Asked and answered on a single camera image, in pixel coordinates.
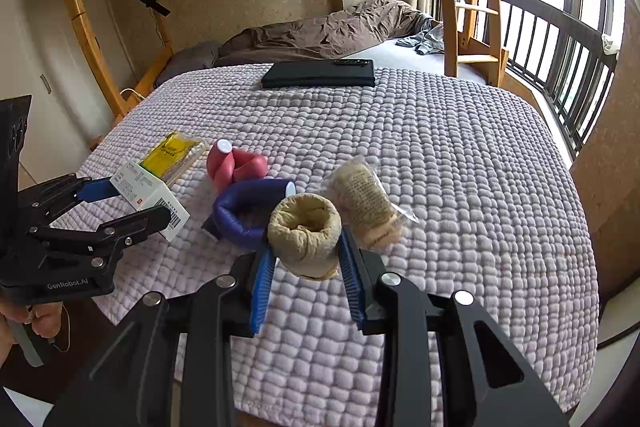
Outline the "person's left hand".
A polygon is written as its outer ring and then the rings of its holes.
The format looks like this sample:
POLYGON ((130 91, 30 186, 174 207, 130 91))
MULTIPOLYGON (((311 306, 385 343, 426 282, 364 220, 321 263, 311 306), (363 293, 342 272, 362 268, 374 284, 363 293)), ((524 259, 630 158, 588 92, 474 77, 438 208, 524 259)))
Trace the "person's left hand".
POLYGON ((8 321, 32 325, 32 330, 42 338, 54 338, 62 325, 63 303, 40 303, 32 311, 25 306, 16 305, 4 298, 1 299, 1 353, 0 365, 6 361, 12 347, 17 344, 8 321))

